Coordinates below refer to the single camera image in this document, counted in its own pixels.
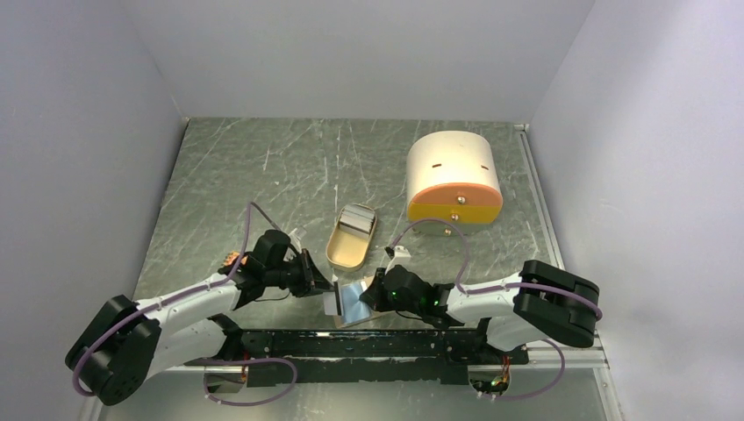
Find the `grey credit card stack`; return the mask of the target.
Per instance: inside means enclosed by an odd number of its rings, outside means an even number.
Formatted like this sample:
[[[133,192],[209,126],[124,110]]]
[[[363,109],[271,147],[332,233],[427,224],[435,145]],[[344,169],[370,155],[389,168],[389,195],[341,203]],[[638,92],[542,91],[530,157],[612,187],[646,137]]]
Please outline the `grey credit card stack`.
[[[376,213],[374,210],[357,203],[351,203],[344,206],[340,211],[338,224],[341,231],[362,238],[371,235],[375,221]]]

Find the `grey striped credit card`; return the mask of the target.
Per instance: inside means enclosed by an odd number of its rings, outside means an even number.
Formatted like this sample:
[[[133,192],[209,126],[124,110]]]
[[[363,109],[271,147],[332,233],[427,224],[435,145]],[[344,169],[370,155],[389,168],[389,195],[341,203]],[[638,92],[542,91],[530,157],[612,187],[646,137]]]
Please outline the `grey striped credit card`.
[[[326,292],[323,294],[324,313],[327,316],[340,316],[342,306],[340,296],[336,292]]]

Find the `tan card holder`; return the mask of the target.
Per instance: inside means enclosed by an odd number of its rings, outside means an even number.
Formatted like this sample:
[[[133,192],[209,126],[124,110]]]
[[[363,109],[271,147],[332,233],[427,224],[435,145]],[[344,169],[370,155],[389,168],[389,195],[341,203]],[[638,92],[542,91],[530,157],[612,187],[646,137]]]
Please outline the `tan card holder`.
[[[365,277],[359,281],[345,285],[335,282],[336,292],[340,296],[342,314],[340,316],[329,316],[333,319],[337,329],[368,322],[381,317],[383,314],[371,310],[365,303],[360,301],[360,294],[368,287],[372,277]]]

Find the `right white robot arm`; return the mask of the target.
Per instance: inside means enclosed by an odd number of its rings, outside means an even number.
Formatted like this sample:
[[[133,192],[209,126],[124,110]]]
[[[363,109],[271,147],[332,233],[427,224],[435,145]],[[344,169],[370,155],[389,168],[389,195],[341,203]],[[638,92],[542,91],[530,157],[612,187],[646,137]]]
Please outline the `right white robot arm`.
[[[445,330],[484,323],[473,341],[476,357],[496,362],[506,351],[553,339],[588,348],[594,343],[600,288],[540,260],[525,261],[506,278],[476,285],[429,283],[396,265],[380,270],[360,300],[378,312],[408,312]]]

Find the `tan oval tray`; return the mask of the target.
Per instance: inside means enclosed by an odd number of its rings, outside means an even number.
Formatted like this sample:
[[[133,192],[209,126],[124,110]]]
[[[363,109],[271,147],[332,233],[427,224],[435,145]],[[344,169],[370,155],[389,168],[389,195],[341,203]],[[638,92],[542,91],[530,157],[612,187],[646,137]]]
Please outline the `tan oval tray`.
[[[363,266],[367,257],[376,230],[377,214],[371,235],[362,238],[341,231],[338,224],[339,217],[340,214],[336,218],[330,239],[326,245],[325,255],[332,268],[345,272],[354,272]]]

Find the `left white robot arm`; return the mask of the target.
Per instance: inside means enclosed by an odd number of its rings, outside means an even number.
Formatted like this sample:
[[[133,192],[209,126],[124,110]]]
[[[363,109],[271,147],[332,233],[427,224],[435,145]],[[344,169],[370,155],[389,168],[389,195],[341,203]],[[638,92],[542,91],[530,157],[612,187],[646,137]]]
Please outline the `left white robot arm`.
[[[112,406],[145,380],[183,363],[229,365],[254,360],[244,332],[229,312],[276,288],[292,296],[318,296],[336,289],[296,238],[265,231],[252,249],[241,248],[206,279],[155,298],[109,299],[65,358],[74,389]]]

